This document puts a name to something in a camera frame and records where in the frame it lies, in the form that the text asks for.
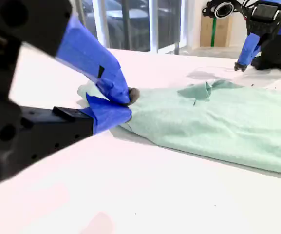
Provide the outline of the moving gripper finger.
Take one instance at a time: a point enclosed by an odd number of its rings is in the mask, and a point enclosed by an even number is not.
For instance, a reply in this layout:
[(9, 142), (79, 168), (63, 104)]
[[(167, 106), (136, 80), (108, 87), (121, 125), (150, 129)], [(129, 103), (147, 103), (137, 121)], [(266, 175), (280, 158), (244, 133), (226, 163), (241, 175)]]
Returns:
[(82, 25), (68, 0), (0, 0), (0, 71), (15, 69), (23, 43), (82, 73), (112, 102), (131, 105), (139, 98), (118, 60)]

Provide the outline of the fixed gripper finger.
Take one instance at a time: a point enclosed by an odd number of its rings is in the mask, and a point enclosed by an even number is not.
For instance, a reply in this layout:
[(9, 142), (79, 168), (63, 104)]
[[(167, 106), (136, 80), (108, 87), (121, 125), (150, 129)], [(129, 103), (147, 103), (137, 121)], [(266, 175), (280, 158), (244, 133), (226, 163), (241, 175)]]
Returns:
[(89, 106), (82, 109), (21, 107), (21, 169), (132, 117), (126, 105), (90, 95), (86, 100)]
[(261, 49), (261, 46), (259, 45), (259, 41), (260, 41), (260, 36), (254, 33), (249, 33), (249, 35), (245, 39), (238, 60), (234, 65), (235, 71), (238, 70), (245, 71), (248, 65), (251, 64), (253, 58), (257, 55), (257, 53)]

